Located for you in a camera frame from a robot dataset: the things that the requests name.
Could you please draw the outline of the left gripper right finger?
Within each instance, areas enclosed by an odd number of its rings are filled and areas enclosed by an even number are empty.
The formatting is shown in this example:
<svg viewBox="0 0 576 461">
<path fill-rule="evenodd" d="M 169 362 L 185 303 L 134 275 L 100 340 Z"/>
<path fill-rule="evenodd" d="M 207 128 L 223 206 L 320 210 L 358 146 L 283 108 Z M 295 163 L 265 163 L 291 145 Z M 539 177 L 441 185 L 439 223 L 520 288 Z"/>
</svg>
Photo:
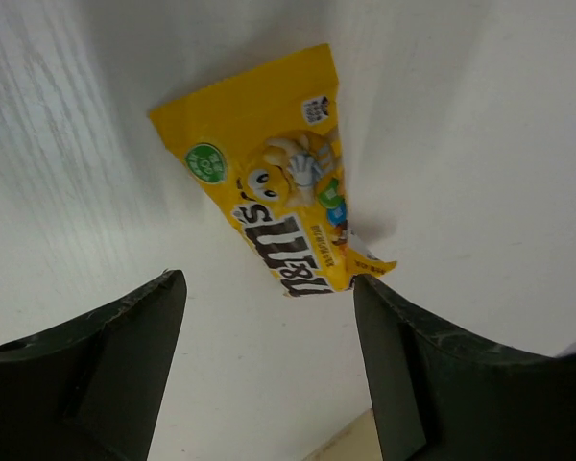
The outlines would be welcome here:
<svg viewBox="0 0 576 461">
<path fill-rule="evenodd" d="M 576 460 L 576 353 L 460 328 L 357 277 L 355 319 L 386 460 Z"/>
</svg>

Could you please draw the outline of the yellow M&M's pack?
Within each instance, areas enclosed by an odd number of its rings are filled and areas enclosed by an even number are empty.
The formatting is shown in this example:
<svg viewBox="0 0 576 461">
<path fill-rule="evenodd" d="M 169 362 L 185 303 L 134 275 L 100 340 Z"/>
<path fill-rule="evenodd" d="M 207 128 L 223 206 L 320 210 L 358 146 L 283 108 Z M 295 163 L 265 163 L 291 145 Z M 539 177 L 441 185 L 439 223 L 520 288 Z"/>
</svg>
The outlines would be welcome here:
<svg viewBox="0 0 576 461">
<path fill-rule="evenodd" d="M 152 109 L 165 148 L 292 298 L 393 264 L 348 222 L 331 49 L 309 47 Z"/>
</svg>

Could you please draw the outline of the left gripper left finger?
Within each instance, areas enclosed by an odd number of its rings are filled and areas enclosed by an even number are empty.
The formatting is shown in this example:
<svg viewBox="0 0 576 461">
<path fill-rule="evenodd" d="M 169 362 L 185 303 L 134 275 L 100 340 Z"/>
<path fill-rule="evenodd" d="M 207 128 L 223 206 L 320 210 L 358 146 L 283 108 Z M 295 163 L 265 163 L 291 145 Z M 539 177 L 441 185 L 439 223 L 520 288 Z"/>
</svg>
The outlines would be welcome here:
<svg viewBox="0 0 576 461">
<path fill-rule="evenodd" d="M 145 460 L 187 286 L 170 270 L 0 346 L 0 460 Z"/>
</svg>

